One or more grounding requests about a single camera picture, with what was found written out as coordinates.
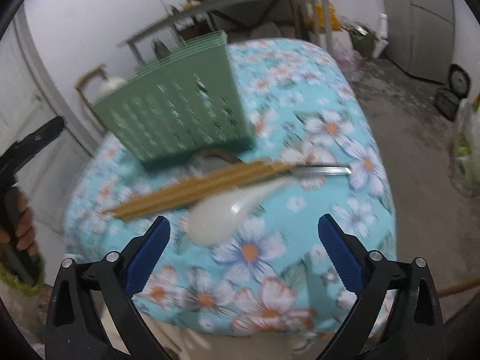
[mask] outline finger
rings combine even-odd
[[[20,222],[18,222],[17,229],[15,231],[15,235],[20,238],[25,234],[30,228],[32,227],[32,221],[33,221],[33,212],[30,208],[27,208],[22,215],[22,218],[20,219]]]
[[[30,256],[35,256],[38,253],[38,245],[33,241],[30,246],[27,248],[28,254]]]
[[[23,251],[29,247],[35,240],[35,230],[33,227],[27,231],[27,233],[18,240],[17,249]]]
[[[18,194],[18,211],[23,212],[27,209],[28,206],[28,198],[25,196],[23,192]]]
[[[9,234],[5,230],[0,229],[0,243],[8,244],[9,242],[10,242]]]

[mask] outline green plastic basket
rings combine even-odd
[[[223,31],[177,46],[137,68],[94,111],[146,168],[168,167],[195,152],[242,152],[255,133],[240,102]]]

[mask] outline door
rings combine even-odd
[[[0,40],[0,152],[56,116],[22,57],[13,24]],[[17,175],[30,199],[45,282],[53,285],[63,259],[62,222],[69,196],[90,159],[65,130]]]

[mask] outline gray round object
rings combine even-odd
[[[74,263],[74,261],[72,259],[64,259],[62,262],[61,262],[61,265],[63,268],[68,268],[69,266],[71,266],[72,264]]]
[[[422,257],[417,257],[415,259],[415,263],[417,264],[417,266],[420,266],[420,267],[424,267],[424,266],[427,266],[427,262],[422,258]]]
[[[117,261],[119,257],[120,257],[120,253],[118,253],[117,251],[111,251],[109,254],[106,255],[106,260],[109,263],[113,263]]]
[[[380,261],[383,258],[382,254],[379,251],[376,251],[376,250],[372,250],[369,253],[369,256],[373,261]]]

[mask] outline chopstick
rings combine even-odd
[[[279,173],[289,171],[294,164],[275,161],[265,163],[237,163],[205,175],[170,185],[146,196],[110,208],[117,218],[129,221],[142,216],[164,212],[194,203],[206,196],[248,185]]]

